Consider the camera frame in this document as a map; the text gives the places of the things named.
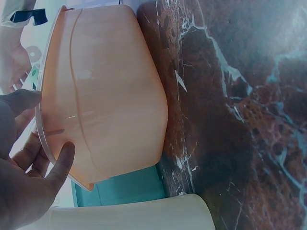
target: white cloth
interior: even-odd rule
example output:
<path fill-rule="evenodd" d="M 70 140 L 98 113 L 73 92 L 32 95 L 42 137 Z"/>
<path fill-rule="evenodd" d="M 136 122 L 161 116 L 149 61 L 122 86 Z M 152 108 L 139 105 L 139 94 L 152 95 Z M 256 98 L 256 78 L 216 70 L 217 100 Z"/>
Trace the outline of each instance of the white cloth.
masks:
<path fill-rule="evenodd" d="M 30 11 L 34 9 L 36 0 L 0 0 L 0 9 L 2 9 L 1 25 L 22 28 L 28 25 L 29 20 L 21 23 L 11 22 L 11 17 L 16 11 Z"/>

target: marble countertop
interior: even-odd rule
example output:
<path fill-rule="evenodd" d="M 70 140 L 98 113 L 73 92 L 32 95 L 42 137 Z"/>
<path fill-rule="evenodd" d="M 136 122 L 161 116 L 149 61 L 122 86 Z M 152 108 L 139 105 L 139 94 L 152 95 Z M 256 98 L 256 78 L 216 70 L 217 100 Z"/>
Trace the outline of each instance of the marble countertop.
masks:
<path fill-rule="evenodd" d="M 216 229 L 307 228 L 307 2 L 124 0 L 169 106 L 168 196 Z"/>

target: teal box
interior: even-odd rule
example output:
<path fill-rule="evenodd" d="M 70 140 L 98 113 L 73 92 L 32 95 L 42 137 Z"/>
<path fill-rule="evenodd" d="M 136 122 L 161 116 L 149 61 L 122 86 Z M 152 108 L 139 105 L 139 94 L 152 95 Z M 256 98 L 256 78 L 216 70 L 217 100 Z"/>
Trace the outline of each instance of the teal box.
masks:
<path fill-rule="evenodd" d="M 71 183 L 75 207 L 121 205 L 165 198 L 155 166 L 112 177 L 89 192 Z"/>

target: orange plastic basin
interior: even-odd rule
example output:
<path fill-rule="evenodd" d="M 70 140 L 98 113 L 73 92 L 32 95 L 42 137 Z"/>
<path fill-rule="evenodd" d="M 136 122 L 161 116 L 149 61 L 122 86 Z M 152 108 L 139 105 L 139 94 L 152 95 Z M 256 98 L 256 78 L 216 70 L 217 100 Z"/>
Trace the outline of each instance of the orange plastic basin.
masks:
<path fill-rule="evenodd" d="M 38 134 L 52 163 L 76 146 L 70 176 L 92 190 L 155 165 L 167 125 L 165 92 L 131 8 L 62 7 L 39 73 Z"/>

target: hand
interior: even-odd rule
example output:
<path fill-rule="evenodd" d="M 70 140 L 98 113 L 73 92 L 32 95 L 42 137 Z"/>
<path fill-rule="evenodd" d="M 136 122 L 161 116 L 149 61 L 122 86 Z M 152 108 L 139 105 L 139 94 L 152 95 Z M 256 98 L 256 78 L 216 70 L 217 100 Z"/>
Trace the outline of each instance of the hand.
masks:
<path fill-rule="evenodd" d="M 0 26 L 0 88 L 4 94 L 22 87 L 32 66 L 29 55 L 20 43 L 23 28 Z"/>
<path fill-rule="evenodd" d="M 36 132 L 31 133 L 21 151 L 9 157 L 40 100 L 40 92 L 27 90 L 0 96 L 0 229 L 16 229 L 41 218 L 52 205 L 73 163 L 75 146 L 67 142 L 45 178 L 49 160 Z"/>

